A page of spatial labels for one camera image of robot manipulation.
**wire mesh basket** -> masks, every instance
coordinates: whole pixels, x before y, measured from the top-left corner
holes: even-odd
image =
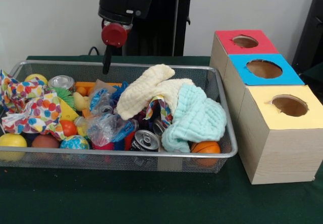
[[[108,75],[104,75],[101,63],[24,61],[18,63],[10,74],[19,81],[24,81],[30,74],[42,74],[48,79],[68,75],[75,81],[100,79],[111,83],[132,83],[150,66],[111,64]],[[176,72],[174,78],[192,79],[226,111],[228,124],[224,137],[219,141],[220,154],[0,147],[0,166],[217,173],[227,158],[238,151],[220,75],[209,67],[171,67]]]

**brown ball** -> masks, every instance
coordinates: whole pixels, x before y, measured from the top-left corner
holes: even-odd
[[[31,144],[32,147],[59,148],[60,142],[52,135],[39,135]]]
[[[205,141],[200,143],[193,143],[191,151],[194,153],[210,153],[217,154],[221,153],[220,146],[216,141]],[[196,162],[198,165],[203,167],[211,167],[216,165],[218,158],[197,158]]]

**mint green towel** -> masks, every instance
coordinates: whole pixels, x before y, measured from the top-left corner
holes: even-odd
[[[162,136],[167,152],[190,152],[188,141],[219,141],[225,132],[226,113],[195,85],[183,84],[179,91],[173,124]]]

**wooden box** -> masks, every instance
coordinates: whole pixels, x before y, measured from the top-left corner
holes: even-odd
[[[304,85],[280,54],[229,55],[223,82],[234,124],[246,85]]]
[[[228,55],[276,53],[277,49],[261,30],[216,31],[210,66],[218,69],[223,79]]]
[[[308,86],[248,86],[236,134],[252,184],[312,181],[323,159],[323,106]]]

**orange basketball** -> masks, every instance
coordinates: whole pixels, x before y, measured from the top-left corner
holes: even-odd
[[[191,151],[194,153],[221,153],[220,146],[216,141],[193,143]],[[200,166],[211,167],[216,165],[218,158],[197,158],[196,162]]]

